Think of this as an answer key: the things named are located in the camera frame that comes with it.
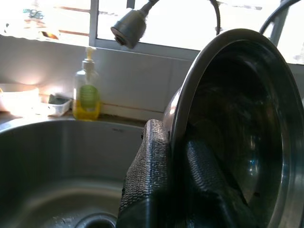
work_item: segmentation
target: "white container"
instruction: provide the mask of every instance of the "white container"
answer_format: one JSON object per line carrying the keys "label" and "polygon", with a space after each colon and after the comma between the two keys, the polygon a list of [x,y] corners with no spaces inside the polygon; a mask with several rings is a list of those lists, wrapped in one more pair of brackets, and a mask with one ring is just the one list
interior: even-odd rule
{"label": "white container", "polygon": [[51,116],[62,116],[70,109],[72,99],[64,98],[66,102],[63,104],[48,104],[40,103],[36,108],[35,112],[39,115],[51,115]]}
{"label": "white container", "polygon": [[33,85],[0,84],[0,88],[0,111],[28,114],[39,103],[39,89]]}

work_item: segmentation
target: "kitchen sink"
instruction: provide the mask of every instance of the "kitchen sink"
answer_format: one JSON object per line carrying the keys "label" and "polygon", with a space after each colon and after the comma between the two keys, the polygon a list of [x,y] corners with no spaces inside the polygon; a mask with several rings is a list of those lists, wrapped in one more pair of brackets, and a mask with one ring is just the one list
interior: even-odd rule
{"label": "kitchen sink", "polygon": [[72,119],[0,124],[0,227],[114,228],[142,130]]}

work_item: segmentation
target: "white bowl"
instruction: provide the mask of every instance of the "white bowl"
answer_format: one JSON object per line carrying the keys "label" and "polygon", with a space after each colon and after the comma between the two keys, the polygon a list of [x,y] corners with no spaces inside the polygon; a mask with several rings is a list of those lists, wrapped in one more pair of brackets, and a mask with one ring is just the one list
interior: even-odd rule
{"label": "white bowl", "polygon": [[0,84],[0,88],[0,111],[24,114],[39,102],[39,89],[33,85]]}

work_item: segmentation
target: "sink drain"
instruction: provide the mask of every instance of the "sink drain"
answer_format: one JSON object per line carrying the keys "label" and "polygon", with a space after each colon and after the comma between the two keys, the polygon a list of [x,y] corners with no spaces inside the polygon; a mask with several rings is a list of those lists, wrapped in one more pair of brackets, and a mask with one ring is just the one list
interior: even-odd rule
{"label": "sink drain", "polygon": [[106,213],[99,213],[85,217],[75,228],[115,228],[115,225],[115,216]]}

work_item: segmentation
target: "soap dispenser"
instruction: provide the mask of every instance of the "soap dispenser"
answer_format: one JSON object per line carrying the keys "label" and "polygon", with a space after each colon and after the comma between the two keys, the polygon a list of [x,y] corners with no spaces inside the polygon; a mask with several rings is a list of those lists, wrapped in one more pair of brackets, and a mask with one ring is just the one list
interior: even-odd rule
{"label": "soap dispenser", "polygon": [[73,116],[78,120],[96,120],[100,113],[100,97],[97,86],[98,73],[92,60],[94,47],[87,47],[87,57],[82,61],[82,70],[75,75]]}

